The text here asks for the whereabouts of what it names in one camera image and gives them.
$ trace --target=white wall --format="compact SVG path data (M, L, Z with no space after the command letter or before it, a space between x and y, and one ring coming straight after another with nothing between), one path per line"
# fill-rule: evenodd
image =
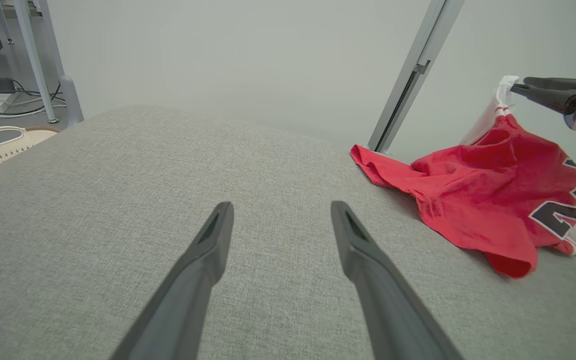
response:
M576 78L576 1L466 0L388 152L413 162L457 145L503 75ZM562 116L515 100L519 123L576 161Z
M430 0L50 0L84 115L182 107L368 143Z

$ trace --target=fabric texture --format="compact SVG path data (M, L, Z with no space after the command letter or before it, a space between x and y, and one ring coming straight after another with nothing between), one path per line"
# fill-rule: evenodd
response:
M426 155L410 166L355 145L350 154L370 180L416 198L421 219L462 249L482 251L503 275L537 268L537 249L576 253L576 164L560 147L522 129L498 109L472 145Z
M372 359L333 200L467 360L576 359L576 258L544 252L539 271L509 282L423 224L413 198L373 186L345 148L152 106L90 118L0 165L0 359L110 357L220 201L234 227L198 358Z

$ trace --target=metal pole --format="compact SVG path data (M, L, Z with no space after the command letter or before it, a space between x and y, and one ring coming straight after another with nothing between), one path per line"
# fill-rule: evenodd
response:
M463 4L464 0L430 2L395 86L372 132L368 142L370 150L384 152L393 143L395 134L435 63Z
M4 33L8 39L9 44L14 44L12 41L12 36L10 36L10 30L8 28L8 22L6 21L6 16L4 16L4 9L2 9L2 0L0 0L0 23L1 27L4 28Z
M77 89L75 89L75 83L73 82L73 79L66 75L66 72L64 71L64 64L62 64L62 57L59 52L57 35L55 35L55 28L53 27L53 19L50 14L50 7L48 7L48 1L39 0L39 5L41 5L41 13L43 14L45 33L48 37L48 43L52 48L52 55L57 67L57 74L59 75L59 84L61 84L63 98L66 99L66 104L68 105L67 128L70 128L84 121L82 105L80 104L80 100L77 96Z
M48 123L59 123L59 119L55 117L55 110L51 103L50 92L48 92L42 64L39 61L39 53L37 52L35 35L33 34L33 28L30 23L30 9L28 8L27 0L14 0L14 11L16 11L16 18L19 20L23 43L25 43L25 50L28 52L28 57L30 58L30 66L32 66L34 79L37 81L41 100L43 100L43 106L45 107L46 115L48 116Z

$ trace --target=power adapter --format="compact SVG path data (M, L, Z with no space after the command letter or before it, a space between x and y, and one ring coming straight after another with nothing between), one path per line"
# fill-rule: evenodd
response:
M16 93L15 83L13 79L8 77L0 77L0 94L13 94Z

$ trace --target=cable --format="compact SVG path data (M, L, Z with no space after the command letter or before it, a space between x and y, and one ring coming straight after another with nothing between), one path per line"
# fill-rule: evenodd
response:
M19 91L19 92L25 92L27 95L30 95L30 96L41 96L41 92L24 89L23 85L22 85L19 81L14 80L14 79L11 79L11 80L12 80L13 83L19 85L18 91L21 90L21 91ZM59 84L59 85L57 86L57 90L55 90L54 93L51 93L51 94L49 94L49 95L54 96L54 95L57 95L57 94L62 94L62 93L59 92L59 89L60 89L61 86L62 86L62 84ZM65 101L65 100L62 99L61 97L58 97L57 99L59 99L59 100L61 100L61 101Z
M67 108L67 106L66 105L53 105L53 108ZM15 118L15 117L32 116L34 114L43 113L45 111L46 111L46 109L44 109L42 107L41 109L37 109L34 111L30 111L30 112L21 112L19 114L1 114L1 112L0 112L0 118L9 119L9 118Z
M58 97L54 97L53 99L63 101L64 103L66 102L64 100L61 100L61 98L58 98ZM9 101L4 100L3 98L0 98L0 102L2 102L4 104L8 104L8 105L10 105L10 107L18 107L19 105L34 103L35 101L41 101L41 100L43 100L43 98L33 98L32 100L22 101L22 102L9 102Z
M62 87L62 84L60 83L59 85L57 85L57 91L54 92L54 94L52 94L52 98L50 98L50 102L52 102L53 100L55 100L55 96L57 96L57 93L59 92L59 89ZM32 115L30 113L36 114L36 112L38 112L39 110L43 109L45 106L42 107L38 107L37 109L34 110L30 110L30 111L26 111L26 112L0 112L0 116L13 116L13 117L17 117L17 116L27 116L27 115ZM62 105L53 105L53 108L56 107L62 107Z

